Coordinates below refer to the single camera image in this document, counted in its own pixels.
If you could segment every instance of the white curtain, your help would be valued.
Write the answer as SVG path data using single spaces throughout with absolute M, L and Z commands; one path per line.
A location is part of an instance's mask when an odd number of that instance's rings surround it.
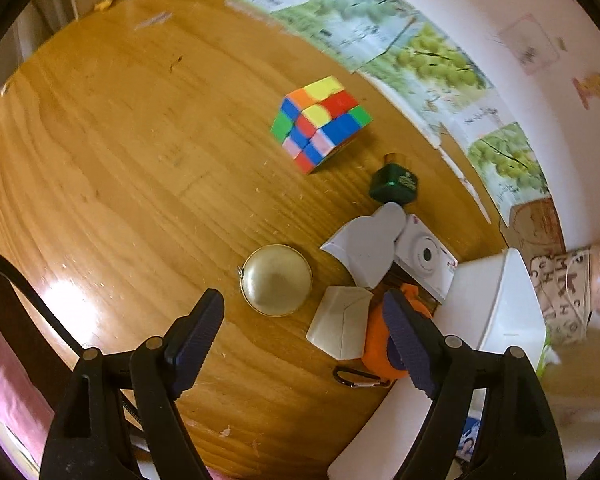
M 31 0 L 0 42 L 0 88 L 27 57 L 73 19 L 71 0 Z

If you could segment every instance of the green bottle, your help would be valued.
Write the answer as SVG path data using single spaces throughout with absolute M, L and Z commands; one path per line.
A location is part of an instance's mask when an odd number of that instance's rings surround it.
M 418 177 L 405 168 L 406 157 L 400 153 L 384 156 L 384 166 L 374 173 L 369 196 L 386 204 L 395 202 L 407 205 L 418 195 Z

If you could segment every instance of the round gold compact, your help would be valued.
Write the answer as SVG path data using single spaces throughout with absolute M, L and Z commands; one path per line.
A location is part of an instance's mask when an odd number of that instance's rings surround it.
M 259 248 L 238 268 L 244 299 L 265 316 L 287 316 L 309 297 L 311 267 L 304 256 L 286 245 Z

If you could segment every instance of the wooden table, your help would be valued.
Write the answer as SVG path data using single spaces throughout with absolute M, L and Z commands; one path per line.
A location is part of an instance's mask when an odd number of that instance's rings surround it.
M 165 23 L 136 25 L 160 12 Z M 284 94 L 334 75 L 374 117 L 304 176 L 268 129 Z M 325 478 L 381 402 L 349 390 L 304 338 L 328 285 L 350 285 L 320 245 L 378 205 L 366 195 L 387 152 L 420 178 L 419 215 L 460 259 L 504 247 L 413 125 L 359 75 L 225 0 L 130 0 L 62 30 L 0 95 L 0 251 L 85 346 L 135 348 L 207 287 L 226 318 L 178 402 L 207 464 L 236 476 Z M 295 314 L 261 316 L 236 267 L 262 245 L 301 251 L 314 272 Z M 26 303 L 56 351 L 76 358 Z

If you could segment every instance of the rubik's cube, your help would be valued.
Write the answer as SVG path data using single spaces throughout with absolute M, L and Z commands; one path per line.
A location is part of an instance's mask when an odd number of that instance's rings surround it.
M 300 169 L 310 173 L 370 122 L 364 108 L 329 76 L 286 95 L 271 131 Z

